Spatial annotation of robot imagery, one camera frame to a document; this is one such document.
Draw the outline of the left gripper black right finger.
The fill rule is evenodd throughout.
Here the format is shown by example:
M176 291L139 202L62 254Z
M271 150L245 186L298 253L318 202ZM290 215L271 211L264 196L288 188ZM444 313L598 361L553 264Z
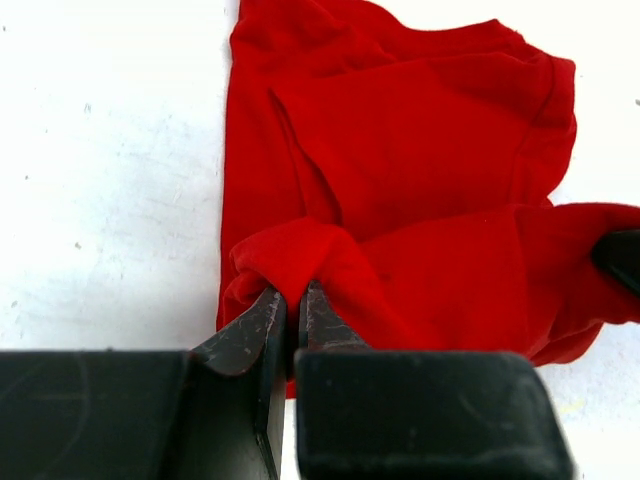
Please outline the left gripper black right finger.
M574 475L548 392L521 356L375 350L312 282L294 363L304 479Z

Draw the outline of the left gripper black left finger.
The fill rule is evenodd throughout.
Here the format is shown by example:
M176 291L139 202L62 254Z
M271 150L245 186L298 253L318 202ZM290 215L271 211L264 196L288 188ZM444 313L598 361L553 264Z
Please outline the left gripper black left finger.
M265 290L192 350L5 351L5 479L276 479L286 303Z

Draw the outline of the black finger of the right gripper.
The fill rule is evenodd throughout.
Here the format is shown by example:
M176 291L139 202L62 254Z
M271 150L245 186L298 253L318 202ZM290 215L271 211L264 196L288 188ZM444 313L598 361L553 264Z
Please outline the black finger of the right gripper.
M616 231L602 236L591 251L593 263L634 295L640 294L640 232Z

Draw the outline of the red t shirt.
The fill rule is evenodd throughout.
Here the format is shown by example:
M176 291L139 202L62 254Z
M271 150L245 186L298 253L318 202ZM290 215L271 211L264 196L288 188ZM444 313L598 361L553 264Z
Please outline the red t shirt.
M638 320L591 260L638 209L550 201L572 61L367 1L243 1L230 47L218 328L270 286L296 317L312 281L378 349L569 363Z

